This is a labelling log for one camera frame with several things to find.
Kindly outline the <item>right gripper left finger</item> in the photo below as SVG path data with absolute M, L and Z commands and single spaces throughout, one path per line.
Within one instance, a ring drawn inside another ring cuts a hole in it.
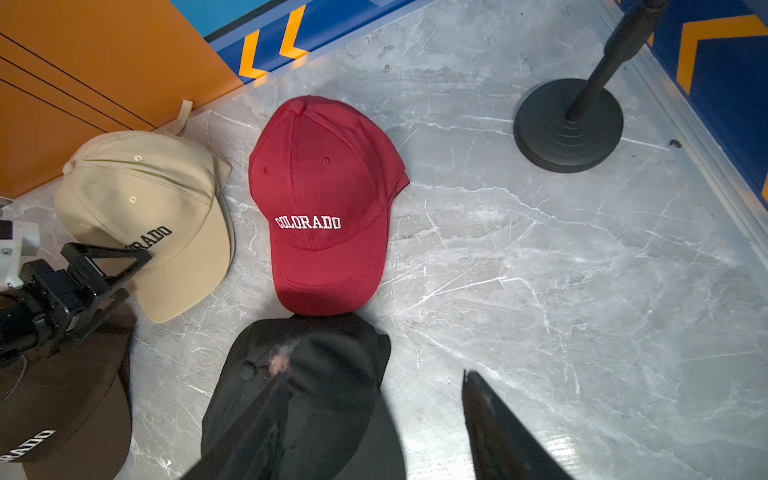
M 185 475 L 193 479 L 282 479 L 287 460 L 291 360 L 279 354 L 269 364 L 264 390 Z

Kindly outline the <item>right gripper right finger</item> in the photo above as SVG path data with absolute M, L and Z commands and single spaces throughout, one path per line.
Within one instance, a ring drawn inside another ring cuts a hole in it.
M 464 372 L 462 404 L 478 479 L 572 479 L 476 371 Z

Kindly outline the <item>maroon cap front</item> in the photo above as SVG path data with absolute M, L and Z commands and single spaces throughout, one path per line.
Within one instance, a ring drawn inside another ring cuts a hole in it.
M 354 107 L 321 96 L 281 105 L 249 158 L 281 304 L 306 316 L 365 305 L 383 277 L 392 205 L 409 183 L 387 134 Z

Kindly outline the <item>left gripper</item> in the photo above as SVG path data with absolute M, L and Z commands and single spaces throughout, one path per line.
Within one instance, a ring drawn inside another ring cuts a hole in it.
M 68 266 L 21 266 L 22 285 L 1 292 L 1 364 L 51 340 L 90 336 L 128 298 L 127 284 L 152 259 L 148 250 L 67 243 Z

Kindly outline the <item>black cap back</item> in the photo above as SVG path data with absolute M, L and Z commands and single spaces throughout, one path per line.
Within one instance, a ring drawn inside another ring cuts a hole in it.
M 391 341 L 352 313 L 264 319 L 244 329 L 204 415 L 201 458 L 264 390 L 279 354 L 290 356 L 293 392 L 282 479 L 405 478 L 381 393 Z

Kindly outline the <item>beige cap back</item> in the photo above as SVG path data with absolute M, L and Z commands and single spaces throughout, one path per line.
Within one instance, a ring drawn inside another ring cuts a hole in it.
M 211 294 L 235 253 L 223 187 L 231 167 L 181 136 L 193 103 L 161 132 L 84 143 L 63 168 L 55 211 L 79 242 L 148 252 L 129 283 L 146 317 L 172 320 Z

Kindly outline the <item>brown cap back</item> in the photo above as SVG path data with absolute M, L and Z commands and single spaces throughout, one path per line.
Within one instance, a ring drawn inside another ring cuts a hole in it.
M 83 343 L 39 348 L 1 369 L 1 461 L 29 479 L 112 479 L 132 437 L 129 347 L 122 306 Z

